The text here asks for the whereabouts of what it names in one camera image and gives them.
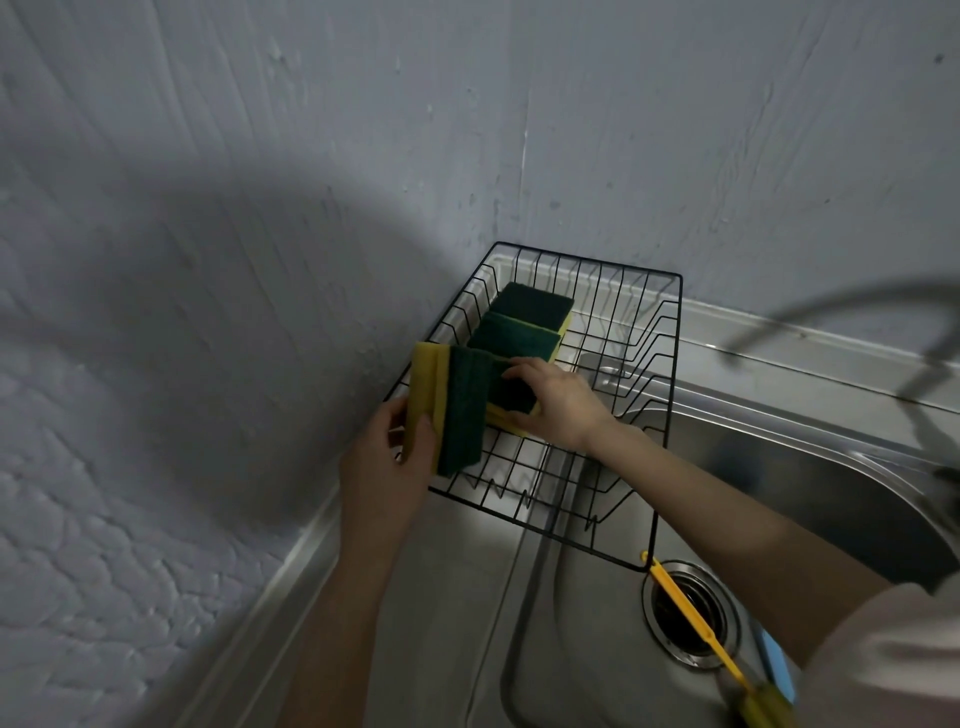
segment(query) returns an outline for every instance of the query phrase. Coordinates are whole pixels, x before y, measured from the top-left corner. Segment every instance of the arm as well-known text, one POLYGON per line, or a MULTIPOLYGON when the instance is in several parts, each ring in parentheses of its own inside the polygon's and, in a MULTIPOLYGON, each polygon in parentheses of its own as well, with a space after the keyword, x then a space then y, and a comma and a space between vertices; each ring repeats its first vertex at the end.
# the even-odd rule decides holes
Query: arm
POLYGON ((517 359, 540 401, 516 424, 620 475, 730 587, 801 667, 846 617, 890 583, 789 519, 616 420, 579 376, 517 359))
POLYGON ((340 559, 303 624, 300 661, 278 728, 363 722, 380 602, 426 498, 433 463, 435 438, 426 418, 407 462, 394 459, 405 406, 406 400, 382 404, 340 462, 340 559))

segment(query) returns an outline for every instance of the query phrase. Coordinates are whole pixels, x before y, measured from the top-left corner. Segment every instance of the yellow handle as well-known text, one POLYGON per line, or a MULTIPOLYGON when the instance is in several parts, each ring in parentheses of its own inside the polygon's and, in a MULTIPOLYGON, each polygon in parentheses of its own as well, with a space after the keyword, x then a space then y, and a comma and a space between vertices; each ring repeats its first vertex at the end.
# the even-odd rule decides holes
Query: yellow handle
MULTIPOLYGON (((644 564, 647 562, 646 551, 640 554, 640 559, 643 560, 644 564)), ((733 658, 727 654, 727 650, 717 641, 716 635, 714 635, 713 630, 710 629, 710 625, 700 616, 697 608, 690 603, 690 600, 686 598, 681 588, 677 586, 677 582, 673 580, 673 577, 667 573, 667 570, 660 565, 657 559, 653 560, 650 574, 657 579, 657 583, 660 584, 663 590, 673 599, 673 603, 677 605, 677 608, 683 613, 686 620, 690 622, 690 626, 697 631, 700 639, 709 644, 716 653, 716 656, 720 658, 720 661, 727 666, 733 678, 743 686, 743 689, 747 691, 747 693, 752 694, 755 691, 753 684, 751 684, 747 676, 740 671, 740 668, 736 666, 733 658)))

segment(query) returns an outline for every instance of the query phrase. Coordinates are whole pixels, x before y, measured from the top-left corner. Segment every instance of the hand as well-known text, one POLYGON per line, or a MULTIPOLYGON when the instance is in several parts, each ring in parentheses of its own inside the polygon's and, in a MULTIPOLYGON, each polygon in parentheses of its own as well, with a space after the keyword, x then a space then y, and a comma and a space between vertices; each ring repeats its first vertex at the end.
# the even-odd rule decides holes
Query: hand
POLYGON ((508 413, 514 424, 561 448, 591 454, 591 443, 616 418, 581 376, 542 359, 518 357, 505 379, 523 379, 537 395, 540 412, 508 413))
POLYGON ((436 436, 426 416, 414 451, 400 464, 391 450, 402 442, 406 398, 380 405, 340 461, 342 561, 392 564, 426 499, 436 436))

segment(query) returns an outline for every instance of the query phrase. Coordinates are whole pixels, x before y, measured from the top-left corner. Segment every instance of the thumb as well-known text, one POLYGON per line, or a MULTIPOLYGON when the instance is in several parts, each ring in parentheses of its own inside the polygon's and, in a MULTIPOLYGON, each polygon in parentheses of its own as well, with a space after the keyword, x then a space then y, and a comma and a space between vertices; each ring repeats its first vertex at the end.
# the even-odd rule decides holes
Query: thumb
POLYGON ((426 415, 417 422, 417 431, 414 435, 414 451, 410 453, 405 465, 417 471, 433 471, 433 455, 437 446, 437 434, 433 431, 430 418, 426 415))

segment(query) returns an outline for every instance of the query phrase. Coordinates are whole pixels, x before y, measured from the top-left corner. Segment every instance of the forearm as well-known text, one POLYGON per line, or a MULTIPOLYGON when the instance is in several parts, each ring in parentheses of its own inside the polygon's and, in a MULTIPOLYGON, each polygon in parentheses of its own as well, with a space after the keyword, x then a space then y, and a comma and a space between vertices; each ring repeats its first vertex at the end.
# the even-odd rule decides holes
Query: forearm
POLYGON ((660 512, 801 666, 843 619, 890 586, 635 427, 609 425, 589 449, 660 512))
POLYGON ((363 722, 376 619, 390 576, 385 559, 341 560, 307 616, 278 728, 348 728, 363 722))

